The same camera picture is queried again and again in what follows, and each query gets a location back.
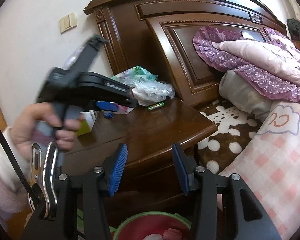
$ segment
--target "white sleeve cuff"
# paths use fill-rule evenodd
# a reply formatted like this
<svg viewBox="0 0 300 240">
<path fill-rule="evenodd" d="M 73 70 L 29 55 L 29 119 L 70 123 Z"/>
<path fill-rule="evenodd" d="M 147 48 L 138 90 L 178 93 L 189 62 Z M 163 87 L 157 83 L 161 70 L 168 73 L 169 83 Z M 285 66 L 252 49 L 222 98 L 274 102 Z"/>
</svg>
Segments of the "white sleeve cuff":
<svg viewBox="0 0 300 240">
<path fill-rule="evenodd" d="M 12 143 L 10 138 L 10 128 L 7 127 L 3 135 L 7 140 L 7 143 L 10 146 L 10 149 L 16 158 L 23 174 L 28 179 L 30 175 L 30 163 L 26 161 L 18 152 L 15 145 Z M 0 144 L 0 178 L 4 182 L 4 184 L 13 192 L 17 192 L 18 189 L 22 186 L 21 181 L 19 180 L 15 170 L 13 169 L 12 164 L 10 163 L 7 154 L 3 150 Z"/>
</svg>

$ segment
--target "metal clip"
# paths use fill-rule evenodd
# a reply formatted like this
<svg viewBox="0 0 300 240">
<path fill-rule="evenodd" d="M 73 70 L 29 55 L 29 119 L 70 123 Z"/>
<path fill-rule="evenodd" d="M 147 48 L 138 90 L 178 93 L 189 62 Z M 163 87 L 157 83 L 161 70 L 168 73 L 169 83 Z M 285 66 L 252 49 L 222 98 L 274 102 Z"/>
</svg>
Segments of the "metal clip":
<svg viewBox="0 0 300 240">
<path fill-rule="evenodd" d="M 30 186 L 40 199 L 42 199 L 43 195 L 46 202 L 44 218 L 49 219 L 55 218 L 58 203 L 57 194 L 54 189 L 58 153 L 58 144 L 50 142 L 42 165 L 41 158 L 44 156 L 42 150 L 39 144 L 34 143 L 32 145 Z M 32 211 L 34 211 L 36 206 L 29 194 L 28 200 Z"/>
</svg>

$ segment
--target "wooden nightstand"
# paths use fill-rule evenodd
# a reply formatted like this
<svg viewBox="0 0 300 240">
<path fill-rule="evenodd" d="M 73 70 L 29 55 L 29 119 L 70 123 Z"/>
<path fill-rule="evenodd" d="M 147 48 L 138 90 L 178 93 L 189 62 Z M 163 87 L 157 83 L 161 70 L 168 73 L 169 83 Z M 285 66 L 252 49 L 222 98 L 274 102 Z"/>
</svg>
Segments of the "wooden nightstand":
<svg viewBox="0 0 300 240">
<path fill-rule="evenodd" d="M 106 119 L 99 113 L 92 131 L 79 137 L 65 156 L 63 172 L 84 174 L 101 165 L 119 143 L 128 146 L 128 159 L 119 190 L 105 199 L 109 225 L 139 212 L 169 210 L 184 202 L 171 157 L 179 142 L 187 155 L 196 157 L 197 143 L 217 131 L 217 126 L 178 98 L 148 111 L 138 106 L 129 114 Z"/>
</svg>

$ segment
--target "plastic bag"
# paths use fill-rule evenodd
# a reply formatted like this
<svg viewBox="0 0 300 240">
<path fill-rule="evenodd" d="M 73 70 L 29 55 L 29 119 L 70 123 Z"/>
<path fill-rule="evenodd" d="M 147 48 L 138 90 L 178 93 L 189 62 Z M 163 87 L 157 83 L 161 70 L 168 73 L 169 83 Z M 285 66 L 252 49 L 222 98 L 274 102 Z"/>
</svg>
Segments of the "plastic bag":
<svg viewBox="0 0 300 240">
<path fill-rule="evenodd" d="M 173 86 L 156 81 L 157 78 L 157 75 L 152 75 L 140 66 L 130 68 L 112 77 L 112 79 L 132 87 L 133 96 L 142 106 L 151 106 L 165 100 L 167 96 L 174 98 Z"/>
</svg>

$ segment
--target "pink checkered blanket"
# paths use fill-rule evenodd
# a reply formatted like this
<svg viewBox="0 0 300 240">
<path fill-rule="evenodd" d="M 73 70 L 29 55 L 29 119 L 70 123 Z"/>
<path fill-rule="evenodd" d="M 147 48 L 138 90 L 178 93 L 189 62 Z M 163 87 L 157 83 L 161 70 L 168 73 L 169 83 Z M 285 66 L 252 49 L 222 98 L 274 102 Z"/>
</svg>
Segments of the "pink checkered blanket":
<svg viewBox="0 0 300 240">
<path fill-rule="evenodd" d="M 282 240 L 290 239 L 300 226 L 300 103 L 273 102 L 255 137 L 220 175 L 234 172 L 254 192 Z"/>
</svg>

